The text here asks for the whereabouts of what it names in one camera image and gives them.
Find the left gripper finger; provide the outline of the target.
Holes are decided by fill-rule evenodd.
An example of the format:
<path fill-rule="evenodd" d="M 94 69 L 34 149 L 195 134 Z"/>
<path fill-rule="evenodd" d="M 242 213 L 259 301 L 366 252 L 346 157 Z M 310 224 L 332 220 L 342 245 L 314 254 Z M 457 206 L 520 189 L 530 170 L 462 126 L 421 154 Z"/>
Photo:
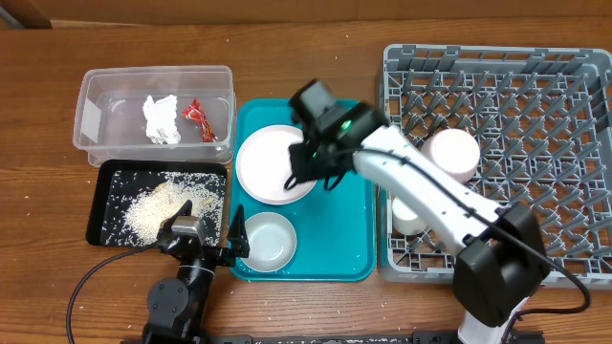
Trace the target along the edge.
<path fill-rule="evenodd" d="M 192 210 L 192 201 L 187 200 L 179 210 L 166 220 L 163 220 L 160 225 L 160 232 L 167 232 L 171 230 L 172 225 L 176 222 L 179 217 L 190 216 Z"/>
<path fill-rule="evenodd" d="M 249 257 L 250 244 L 246 229 L 245 209 L 241 204 L 234 213 L 227 239 L 229 241 L 229 252 L 233 257 Z"/>

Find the grey metal bowl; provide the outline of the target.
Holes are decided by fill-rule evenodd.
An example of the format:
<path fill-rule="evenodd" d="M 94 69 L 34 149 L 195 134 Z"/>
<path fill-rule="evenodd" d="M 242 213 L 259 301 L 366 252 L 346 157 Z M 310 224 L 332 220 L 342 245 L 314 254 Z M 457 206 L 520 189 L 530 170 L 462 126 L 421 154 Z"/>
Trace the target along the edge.
<path fill-rule="evenodd" d="M 242 261 L 257 272 L 274 272 L 293 259 L 297 235 L 292 223 L 280 214 L 261 212 L 246 221 L 250 253 Z"/>

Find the rice and food leftovers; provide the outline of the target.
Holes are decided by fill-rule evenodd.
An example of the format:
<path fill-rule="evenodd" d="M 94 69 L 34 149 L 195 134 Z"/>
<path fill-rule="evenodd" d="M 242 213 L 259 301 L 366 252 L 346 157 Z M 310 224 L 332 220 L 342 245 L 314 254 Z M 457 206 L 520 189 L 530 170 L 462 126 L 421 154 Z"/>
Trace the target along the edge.
<path fill-rule="evenodd" d="M 221 240 L 226 178 L 213 173 L 117 171 L 112 175 L 100 243 L 142 247 L 156 241 L 162 223 L 192 202 L 191 215 L 200 219 L 208 246 Z"/>

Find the white napkin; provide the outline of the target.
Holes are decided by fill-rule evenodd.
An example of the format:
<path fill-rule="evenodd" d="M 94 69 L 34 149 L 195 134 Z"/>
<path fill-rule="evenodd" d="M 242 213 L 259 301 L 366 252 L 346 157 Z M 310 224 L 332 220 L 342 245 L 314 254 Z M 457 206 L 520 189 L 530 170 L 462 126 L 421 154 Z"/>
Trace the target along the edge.
<path fill-rule="evenodd" d="M 181 135 L 176 125 L 178 99 L 174 95 L 154 101 L 148 96 L 142 105 L 146 119 L 145 134 L 154 144 L 178 144 Z"/>

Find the red snack wrapper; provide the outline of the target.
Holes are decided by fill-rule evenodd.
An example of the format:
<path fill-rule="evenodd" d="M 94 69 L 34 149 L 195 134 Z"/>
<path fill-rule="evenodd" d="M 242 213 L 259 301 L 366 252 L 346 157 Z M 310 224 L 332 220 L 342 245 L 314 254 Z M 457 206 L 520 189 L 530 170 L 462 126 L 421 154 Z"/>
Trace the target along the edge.
<path fill-rule="evenodd" d="M 200 128 L 202 142 L 215 142 L 217 137 L 214 134 L 208 121 L 204 108 L 198 98 L 193 101 L 182 112 L 184 119 L 194 121 Z"/>

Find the white cup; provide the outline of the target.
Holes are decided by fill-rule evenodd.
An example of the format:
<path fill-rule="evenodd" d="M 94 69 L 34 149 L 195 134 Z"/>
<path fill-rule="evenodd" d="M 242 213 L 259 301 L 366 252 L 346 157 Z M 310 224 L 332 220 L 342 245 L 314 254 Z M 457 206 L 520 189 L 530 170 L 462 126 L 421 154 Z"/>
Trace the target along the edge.
<path fill-rule="evenodd" d="M 392 225 L 399 233 L 406 236 L 413 236 L 426 229 L 425 222 L 399 198 L 393 199 L 391 208 Z"/>

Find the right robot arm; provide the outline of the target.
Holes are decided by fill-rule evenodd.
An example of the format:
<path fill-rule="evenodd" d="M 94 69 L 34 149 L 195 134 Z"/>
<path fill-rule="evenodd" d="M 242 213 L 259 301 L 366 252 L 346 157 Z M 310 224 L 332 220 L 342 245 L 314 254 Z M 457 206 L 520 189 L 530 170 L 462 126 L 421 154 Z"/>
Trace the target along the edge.
<path fill-rule="evenodd" d="M 429 161 L 385 114 L 366 102 L 343 106 L 318 79 L 289 100 L 303 140 L 289 148 L 284 187 L 322 180 L 335 188 L 353 171 L 404 202 L 454 256 L 452 288 L 466 310 L 459 343 L 503 343 L 518 313 L 549 275 L 534 212 L 504 207 Z"/>

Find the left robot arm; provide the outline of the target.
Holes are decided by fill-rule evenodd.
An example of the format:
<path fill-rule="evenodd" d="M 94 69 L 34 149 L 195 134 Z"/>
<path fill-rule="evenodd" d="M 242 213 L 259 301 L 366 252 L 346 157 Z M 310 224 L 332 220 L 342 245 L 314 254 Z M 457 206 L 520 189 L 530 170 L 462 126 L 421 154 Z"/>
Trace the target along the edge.
<path fill-rule="evenodd" d="M 231 221 L 228 247 L 207 243 L 200 218 L 191 214 L 192 202 L 162 221 L 154 245 L 179 261 L 174 278 L 158 281 L 147 294 L 148 320 L 142 330 L 143 343 L 205 343 L 201 330 L 210 286 L 218 267 L 234 267 L 250 253 L 244 207 Z"/>

